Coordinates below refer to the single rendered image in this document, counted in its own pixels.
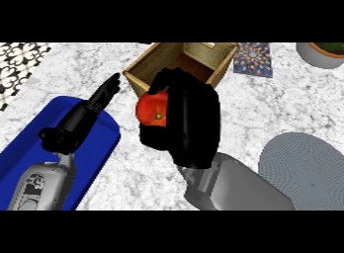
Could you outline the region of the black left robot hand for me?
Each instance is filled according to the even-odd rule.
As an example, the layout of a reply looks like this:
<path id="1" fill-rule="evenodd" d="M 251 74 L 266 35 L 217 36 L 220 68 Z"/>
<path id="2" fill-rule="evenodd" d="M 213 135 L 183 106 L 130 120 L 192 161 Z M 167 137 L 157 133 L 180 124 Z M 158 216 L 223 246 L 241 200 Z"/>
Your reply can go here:
<path id="1" fill-rule="evenodd" d="M 97 117 L 118 92 L 120 74 L 115 73 L 102 83 L 90 98 L 72 106 L 58 125 L 41 129 L 38 137 L 46 151 L 63 155 L 75 152 L 84 143 Z"/>

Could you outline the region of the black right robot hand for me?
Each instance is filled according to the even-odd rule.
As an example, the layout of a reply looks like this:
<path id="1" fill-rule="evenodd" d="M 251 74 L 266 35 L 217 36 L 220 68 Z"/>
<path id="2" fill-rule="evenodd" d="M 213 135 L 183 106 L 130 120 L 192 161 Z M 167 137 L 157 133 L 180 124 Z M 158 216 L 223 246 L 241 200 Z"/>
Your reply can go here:
<path id="1" fill-rule="evenodd" d="M 179 67 L 164 68 L 146 93 L 168 93 L 167 125 L 140 123 L 140 141 L 167 151 L 177 166 L 207 169 L 220 142 L 220 101 L 210 84 Z"/>

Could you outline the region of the red tomato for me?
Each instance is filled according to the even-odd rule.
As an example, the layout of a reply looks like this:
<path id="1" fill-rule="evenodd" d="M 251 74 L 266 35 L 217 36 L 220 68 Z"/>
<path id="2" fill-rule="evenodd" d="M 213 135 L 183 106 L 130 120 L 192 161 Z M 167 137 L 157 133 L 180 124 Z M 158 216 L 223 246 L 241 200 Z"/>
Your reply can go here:
<path id="1" fill-rule="evenodd" d="M 168 93 L 160 91 L 155 95 L 145 93 L 136 106 L 136 117 L 145 126 L 167 125 Z"/>

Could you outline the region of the wooden square basket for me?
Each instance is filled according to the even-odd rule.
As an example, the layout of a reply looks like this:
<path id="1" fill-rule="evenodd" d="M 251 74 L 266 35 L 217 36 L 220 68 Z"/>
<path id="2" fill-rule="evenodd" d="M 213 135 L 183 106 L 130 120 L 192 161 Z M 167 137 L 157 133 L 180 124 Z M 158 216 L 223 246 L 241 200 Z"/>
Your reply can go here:
<path id="1" fill-rule="evenodd" d="M 123 71 L 134 93 L 142 96 L 158 72 L 180 68 L 213 87 L 225 76 L 238 45 L 233 42 L 155 42 Z"/>

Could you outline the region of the grey round placemat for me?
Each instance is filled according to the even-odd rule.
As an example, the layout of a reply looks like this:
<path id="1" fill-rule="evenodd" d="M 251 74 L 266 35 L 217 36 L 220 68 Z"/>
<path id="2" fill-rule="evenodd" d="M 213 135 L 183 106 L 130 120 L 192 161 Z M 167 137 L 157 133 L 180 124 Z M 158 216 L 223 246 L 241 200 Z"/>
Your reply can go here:
<path id="1" fill-rule="evenodd" d="M 259 174 L 297 211 L 344 211 L 344 155 L 312 134 L 287 132 L 267 142 Z"/>

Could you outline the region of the blue rectangular tray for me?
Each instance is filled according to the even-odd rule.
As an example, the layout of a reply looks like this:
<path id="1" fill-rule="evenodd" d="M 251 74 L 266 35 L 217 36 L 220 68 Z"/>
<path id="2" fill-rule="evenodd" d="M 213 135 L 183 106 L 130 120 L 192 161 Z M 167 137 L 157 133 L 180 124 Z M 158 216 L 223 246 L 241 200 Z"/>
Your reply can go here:
<path id="1" fill-rule="evenodd" d="M 9 207 L 19 178 L 29 166 L 40 162 L 58 162 L 58 156 L 41 148 L 38 132 L 44 127 L 58 125 L 78 102 L 80 99 L 75 97 L 55 97 L 0 153 L 0 211 Z M 118 124 L 111 115 L 102 112 L 84 143 L 74 153 L 77 172 L 63 203 L 65 211 L 75 210 L 120 137 Z"/>

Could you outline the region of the black and white patterned mat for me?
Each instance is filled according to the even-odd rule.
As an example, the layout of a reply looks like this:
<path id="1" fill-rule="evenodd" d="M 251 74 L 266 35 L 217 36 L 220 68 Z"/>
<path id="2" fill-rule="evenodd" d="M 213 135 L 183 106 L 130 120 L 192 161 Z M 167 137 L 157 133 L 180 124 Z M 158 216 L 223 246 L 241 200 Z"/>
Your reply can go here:
<path id="1" fill-rule="evenodd" d="M 49 42 L 0 42 L 0 114 L 50 50 Z"/>

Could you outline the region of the colourful patterned booklet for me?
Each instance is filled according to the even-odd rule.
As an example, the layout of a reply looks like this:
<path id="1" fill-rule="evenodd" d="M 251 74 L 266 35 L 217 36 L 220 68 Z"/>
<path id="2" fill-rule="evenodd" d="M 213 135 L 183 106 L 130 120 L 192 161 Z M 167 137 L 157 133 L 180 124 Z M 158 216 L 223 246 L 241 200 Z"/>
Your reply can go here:
<path id="1" fill-rule="evenodd" d="M 239 42 L 238 46 L 233 55 L 233 72 L 272 78 L 270 44 L 267 42 Z"/>

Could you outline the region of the potted plant in grey pot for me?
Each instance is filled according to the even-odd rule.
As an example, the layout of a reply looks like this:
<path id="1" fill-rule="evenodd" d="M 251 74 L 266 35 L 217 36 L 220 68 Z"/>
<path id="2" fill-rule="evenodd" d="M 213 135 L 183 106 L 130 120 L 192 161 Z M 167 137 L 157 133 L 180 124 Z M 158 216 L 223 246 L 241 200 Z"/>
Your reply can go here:
<path id="1" fill-rule="evenodd" d="M 344 54 L 325 51 L 313 42 L 298 42 L 296 51 L 300 58 L 318 68 L 334 69 L 344 63 Z"/>

